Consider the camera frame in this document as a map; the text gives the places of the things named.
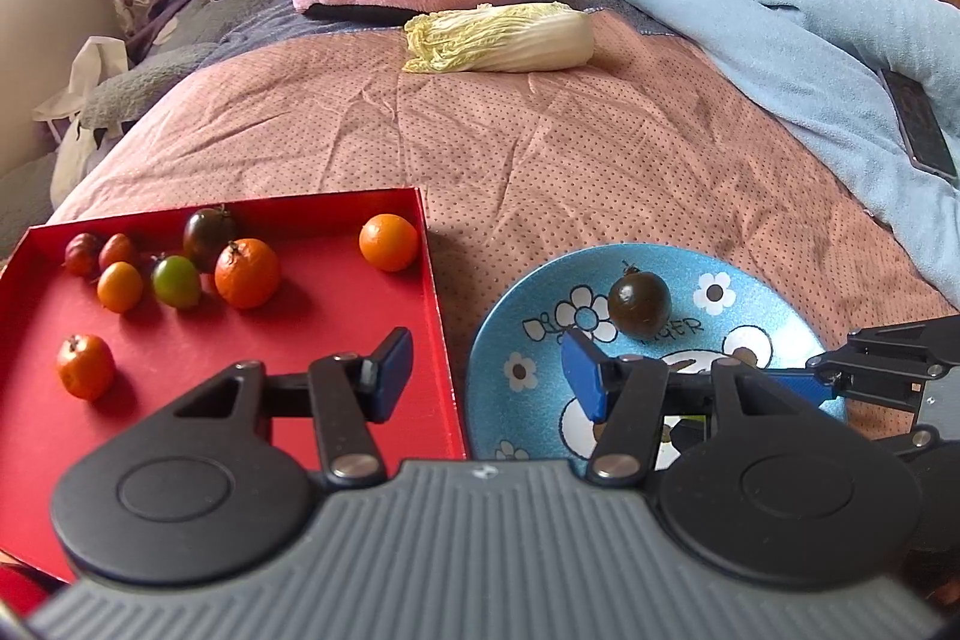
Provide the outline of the dark purple tomato front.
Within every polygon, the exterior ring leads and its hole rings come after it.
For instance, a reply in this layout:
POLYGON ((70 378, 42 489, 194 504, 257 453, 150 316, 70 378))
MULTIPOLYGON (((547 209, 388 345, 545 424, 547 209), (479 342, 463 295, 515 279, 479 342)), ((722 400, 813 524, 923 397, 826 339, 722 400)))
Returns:
POLYGON ((672 312, 669 287, 661 276, 628 265, 607 294, 613 325, 631 338, 649 341, 667 325, 672 312))

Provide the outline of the dark purple tomato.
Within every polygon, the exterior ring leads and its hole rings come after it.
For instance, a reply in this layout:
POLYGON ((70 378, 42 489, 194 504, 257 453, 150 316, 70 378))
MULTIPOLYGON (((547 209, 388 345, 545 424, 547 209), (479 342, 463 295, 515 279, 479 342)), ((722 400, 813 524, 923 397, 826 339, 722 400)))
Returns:
POLYGON ((628 265, 607 294, 613 325, 631 338, 649 341, 667 325, 672 312, 669 287, 661 276, 628 265))
POLYGON ((235 238, 233 214, 224 205, 207 206, 190 214, 184 227, 184 255, 200 273, 212 273, 223 248, 235 238))

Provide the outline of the blue floral plate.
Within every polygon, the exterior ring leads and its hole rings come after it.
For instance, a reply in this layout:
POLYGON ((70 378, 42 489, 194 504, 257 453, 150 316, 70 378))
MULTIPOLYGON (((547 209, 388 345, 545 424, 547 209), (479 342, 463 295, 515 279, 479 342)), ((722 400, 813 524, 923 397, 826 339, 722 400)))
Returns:
POLYGON ((773 289, 708 255, 652 244, 566 253, 530 271, 493 305, 470 349, 466 421, 478 459, 569 459, 581 471, 602 425, 579 406, 562 370, 562 336, 578 328, 609 356, 649 356, 703 374, 722 356, 761 369, 802 370, 822 353, 811 327, 773 289), (608 312, 610 287, 630 266, 669 289, 670 319, 646 341, 608 312))

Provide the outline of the orange kumquat near edge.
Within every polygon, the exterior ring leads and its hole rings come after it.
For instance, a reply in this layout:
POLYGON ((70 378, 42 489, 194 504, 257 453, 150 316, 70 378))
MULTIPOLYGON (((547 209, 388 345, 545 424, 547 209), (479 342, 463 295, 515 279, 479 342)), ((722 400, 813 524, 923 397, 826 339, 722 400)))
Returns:
POLYGON ((418 257, 420 237, 412 223, 398 214, 381 213, 361 227, 359 252, 374 268, 398 273, 418 257))

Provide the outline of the black phone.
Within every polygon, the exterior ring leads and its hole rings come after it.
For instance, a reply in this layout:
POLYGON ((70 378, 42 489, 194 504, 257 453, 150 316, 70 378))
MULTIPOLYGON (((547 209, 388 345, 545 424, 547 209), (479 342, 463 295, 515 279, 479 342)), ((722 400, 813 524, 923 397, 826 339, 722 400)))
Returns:
POLYGON ((913 166, 958 187, 957 166, 923 86, 895 71, 884 70, 880 78, 892 99, 901 138, 913 166))

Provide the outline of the green red tomato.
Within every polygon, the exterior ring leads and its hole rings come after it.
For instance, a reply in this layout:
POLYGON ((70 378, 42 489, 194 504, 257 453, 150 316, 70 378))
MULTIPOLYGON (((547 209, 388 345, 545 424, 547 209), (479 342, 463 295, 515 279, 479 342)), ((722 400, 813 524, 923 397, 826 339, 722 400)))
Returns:
POLYGON ((200 273, 194 263, 182 255, 167 255, 151 273, 155 298, 172 308, 197 305, 202 295, 200 273))

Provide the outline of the dark purple tomato back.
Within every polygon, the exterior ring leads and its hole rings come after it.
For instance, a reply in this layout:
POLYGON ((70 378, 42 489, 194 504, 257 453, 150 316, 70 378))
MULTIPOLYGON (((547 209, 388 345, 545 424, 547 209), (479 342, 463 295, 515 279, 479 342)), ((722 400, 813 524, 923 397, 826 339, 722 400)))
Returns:
POLYGON ((190 214, 184 227, 184 255, 200 273, 212 273, 223 248, 235 238, 233 214, 224 205, 207 206, 190 214))

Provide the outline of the red shallow tray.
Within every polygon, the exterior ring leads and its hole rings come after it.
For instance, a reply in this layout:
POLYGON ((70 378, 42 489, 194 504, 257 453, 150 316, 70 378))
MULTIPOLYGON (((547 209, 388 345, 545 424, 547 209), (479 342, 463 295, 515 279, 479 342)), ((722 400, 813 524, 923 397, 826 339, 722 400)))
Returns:
POLYGON ((93 448, 236 360, 294 374, 327 354, 366 354, 396 326, 413 336, 413 370, 397 408, 373 437, 395 470, 407 458, 467 453, 427 253, 397 275, 359 252, 359 229, 376 214, 425 224, 413 188, 345 191, 231 205, 243 236, 277 253, 281 283, 267 304, 238 312, 208 287, 184 312, 143 296, 125 315, 106 310, 96 287, 71 276, 71 237, 125 234, 148 255, 179 250, 189 209, 122 214, 31 229, 2 273, 2 549, 52 576, 70 567, 49 520, 59 477, 93 448), (71 396, 57 375, 70 335, 109 344, 117 374, 96 401, 71 396))

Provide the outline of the small orange kumquat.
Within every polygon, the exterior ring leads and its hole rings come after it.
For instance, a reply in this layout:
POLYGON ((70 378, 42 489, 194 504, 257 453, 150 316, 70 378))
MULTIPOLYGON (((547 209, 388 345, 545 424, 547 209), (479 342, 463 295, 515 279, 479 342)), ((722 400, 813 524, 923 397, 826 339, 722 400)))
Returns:
POLYGON ((128 262, 109 265, 96 286, 96 296, 101 304, 114 314, 125 314, 139 303, 143 294, 140 271, 128 262))

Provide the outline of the pink dotted bedspread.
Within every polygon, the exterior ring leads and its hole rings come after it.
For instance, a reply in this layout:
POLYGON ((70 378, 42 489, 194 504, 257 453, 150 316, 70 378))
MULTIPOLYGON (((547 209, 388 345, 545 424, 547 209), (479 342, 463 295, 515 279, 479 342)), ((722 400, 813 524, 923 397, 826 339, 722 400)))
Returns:
POLYGON ((558 73, 409 73, 397 31, 231 55, 172 88, 55 219, 418 188, 454 364, 527 271, 613 242, 731 263, 827 346, 949 312, 892 234, 697 47, 612 13, 592 24, 592 60, 558 73))

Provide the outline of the large orange mandarin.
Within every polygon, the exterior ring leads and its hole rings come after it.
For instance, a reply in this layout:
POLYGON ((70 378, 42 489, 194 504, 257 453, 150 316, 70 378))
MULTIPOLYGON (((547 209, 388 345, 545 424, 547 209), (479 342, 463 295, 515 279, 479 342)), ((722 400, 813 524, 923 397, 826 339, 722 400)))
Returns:
POLYGON ((116 378, 116 359, 96 335, 70 335, 57 351, 57 375, 65 390, 83 401, 96 401, 116 378))

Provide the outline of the red plum right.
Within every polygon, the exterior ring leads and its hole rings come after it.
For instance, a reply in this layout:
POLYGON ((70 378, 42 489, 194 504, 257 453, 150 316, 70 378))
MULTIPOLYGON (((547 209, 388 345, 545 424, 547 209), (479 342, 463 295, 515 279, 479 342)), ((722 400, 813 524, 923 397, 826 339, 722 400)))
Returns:
POLYGON ((139 258, 139 250, 137 250, 130 237, 125 234, 114 234, 104 242, 103 248, 99 252, 99 269, 106 271, 114 263, 136 265, 139 263, 139 258))

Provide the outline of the red plum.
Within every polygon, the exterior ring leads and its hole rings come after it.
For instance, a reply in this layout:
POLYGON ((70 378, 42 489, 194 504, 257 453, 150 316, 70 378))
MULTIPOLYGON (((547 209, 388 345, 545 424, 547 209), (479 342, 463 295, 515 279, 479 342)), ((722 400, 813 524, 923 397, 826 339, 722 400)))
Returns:
POLYGON ((139 263, 139 258, 139 250, 137 250, 130 237, 125 234, 114 234, 104 242, 103 248, 99 252, 99 269, 106 271, 114 263, 136 265, 139 263))
POLYGON ((80 232, 71 237, 64 253, 64 266, 67 273, 83 280, 91 280, 98 275, 101 247, 103 242, 91 232, 80 232))

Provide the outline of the red plum left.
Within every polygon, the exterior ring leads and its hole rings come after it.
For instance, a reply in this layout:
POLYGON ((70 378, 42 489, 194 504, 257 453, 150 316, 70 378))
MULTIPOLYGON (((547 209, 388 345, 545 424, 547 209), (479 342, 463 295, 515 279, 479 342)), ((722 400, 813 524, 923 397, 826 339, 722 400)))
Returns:
POLYGON ((71 237, 64 253, 64 266, 67 273, 83 280, 91 280, 98 275, 101 247, 103 242, 91 232, 80 232, 71 237))

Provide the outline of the light blue blanket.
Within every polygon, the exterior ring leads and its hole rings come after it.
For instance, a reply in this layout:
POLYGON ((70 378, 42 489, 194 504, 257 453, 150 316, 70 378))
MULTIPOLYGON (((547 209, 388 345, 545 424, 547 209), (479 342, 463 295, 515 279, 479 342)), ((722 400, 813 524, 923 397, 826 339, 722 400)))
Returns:
POLYGON ((939 0, 625 0, 688 37, 958 299, 958 190, 908 158, 880 76, 916 81, 958 149, 958 11, 939 0))

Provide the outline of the napa cabbage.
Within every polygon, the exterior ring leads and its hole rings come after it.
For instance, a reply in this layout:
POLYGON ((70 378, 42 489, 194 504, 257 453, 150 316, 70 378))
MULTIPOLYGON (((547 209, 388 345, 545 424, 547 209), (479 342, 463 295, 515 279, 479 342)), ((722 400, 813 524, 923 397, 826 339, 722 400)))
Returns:
POLYGON ((594 55, 590 14, 560 2, 419 14, 404 32, 407 73, 560 71, 594 55))

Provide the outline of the grey shark plush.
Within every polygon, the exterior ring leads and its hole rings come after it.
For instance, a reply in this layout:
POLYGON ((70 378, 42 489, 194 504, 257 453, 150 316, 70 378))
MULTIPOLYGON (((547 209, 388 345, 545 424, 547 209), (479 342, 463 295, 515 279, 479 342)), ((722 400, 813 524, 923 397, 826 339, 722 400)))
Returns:
MULTIPOLYGON (((231 31, 254 19, 278 0, 158 0, 148 25, 128 42, 128 72, 107 80, 94 92, 93 117, 83 128, 94 131, 98 149, 91 174, 169 89, 189 76, 231 31)), ((45 223, 50 202, 55 152, 2 177, 2 253, 10 255, 26 229, 45 223)))

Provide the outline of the white tote bag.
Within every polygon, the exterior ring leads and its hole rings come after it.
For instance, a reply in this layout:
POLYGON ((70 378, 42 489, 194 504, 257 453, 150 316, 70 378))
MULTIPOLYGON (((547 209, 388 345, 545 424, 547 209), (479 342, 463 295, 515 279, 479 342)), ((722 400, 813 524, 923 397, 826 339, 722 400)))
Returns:
POLYGON ((50 181, 53 208, 59 208, 85 178, 98 149, 94 131, 82 127, 85 117, 93 117, 94 92, 110 78, 127 72, 124 42, 92 35, 73 58, 67 85, 32 109, 31 119, 46 125, 57 143, 50 181))

